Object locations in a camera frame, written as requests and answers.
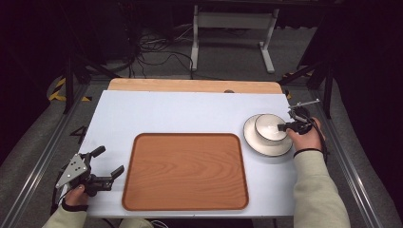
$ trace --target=white saucer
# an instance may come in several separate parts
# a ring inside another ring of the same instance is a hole
[[[280,156],[287,153],[293,141],[287,136],[280,142],[271,142],[262,138],[256,130],[256,119],[261,116],[255,115],[249,118],[243,126],[243,136],[248,144],[260,154],[267,156]]]

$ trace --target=person's arm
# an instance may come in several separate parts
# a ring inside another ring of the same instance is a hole
[[[84,191],[83,185],[70,190],[63,199],[62,206],[49,218],[44,228],[83,227],[88,207],[88,195]]]
[[[299,135],[288,129],[287,134],[294,142],[296,155],[297,183],[294,188],[296,210],[294,227],[350,227],[346,207],[329,176],[320,152],[318,132],[312,130]]]

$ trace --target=human hand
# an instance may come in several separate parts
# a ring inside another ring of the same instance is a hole
[[[88,194],[84,191],[86,187],[83,184],[71,189],[65,196],[65,202],[68,206],[85,206],[88,205]]]
[[[317,118],[313,118],[314,121],[317,123],[317,128],[320,131],[320,121]],[[322,144],[320,142],[320,137],[319,134],[322,134],[322,132],[317,132],[317,130],[312,127],[312,129],[307,132],[306,134],[303,135],[299,135],[298,133],[296,133],[294,130],[288,128],[286,130],[287,135],[291,138],[291,140],[293,140],[294,142],[294,148],[296,149],[296,151],[299,151],[301,149],[308,149],[308,148],[313,148],[313,149],[318,149],[318,150],[322,150]]]

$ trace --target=wooden tray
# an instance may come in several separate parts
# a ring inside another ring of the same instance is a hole
[[[136,137],[123,196],[126,210],[239,210],[248,200],[236,135],[144,133]]]

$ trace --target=wrist strap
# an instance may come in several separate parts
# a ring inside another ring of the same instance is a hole
[[[66,204],[65,199],[63,199],[63,201],[62,201],[62,207],[63,207],[63,209],[65,209],[69,212],[86,211],[86,209],[88,209],[88,205],[69,206]]]
[[[317,151],[317,152],[320,152],[320,153],[323,154],[323,152],[320,151],[319,149],[315,149],[315,148],[306,148],[306,149],[300,149],[299,151],[297,151],[297,152],[294,154],[294,158],[296,157],[297,154],[300,154],[300,153],[305,152],[305,151],[312,151],[312,150]]]

